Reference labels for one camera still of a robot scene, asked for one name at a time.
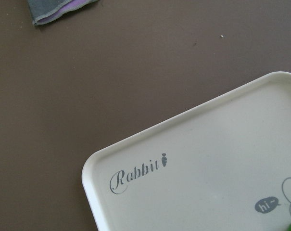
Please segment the cream rabbit serving tray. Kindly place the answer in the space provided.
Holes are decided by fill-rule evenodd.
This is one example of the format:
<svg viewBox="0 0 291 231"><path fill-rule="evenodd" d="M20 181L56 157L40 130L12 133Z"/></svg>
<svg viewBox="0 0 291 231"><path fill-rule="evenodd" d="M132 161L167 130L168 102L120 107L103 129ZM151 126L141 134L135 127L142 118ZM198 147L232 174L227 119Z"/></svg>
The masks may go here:
<svg viewBox="0 0 291 231"><path fill-rule="evenodd" d="M291 73L273 72L91 155L100 231L285 231Z"/></svg>

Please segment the folded grey cloth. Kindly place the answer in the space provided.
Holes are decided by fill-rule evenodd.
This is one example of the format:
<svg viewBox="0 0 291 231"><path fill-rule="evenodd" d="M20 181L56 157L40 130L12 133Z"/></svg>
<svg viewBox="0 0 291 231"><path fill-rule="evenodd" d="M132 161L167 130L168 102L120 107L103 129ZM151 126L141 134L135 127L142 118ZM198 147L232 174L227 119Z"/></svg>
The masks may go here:
<svg viewBox="0 0 291 231"><path fill-rule="evenodd" d="M53 22L64 14L76 11L96 0L28 0L34 26Z"/></svg>

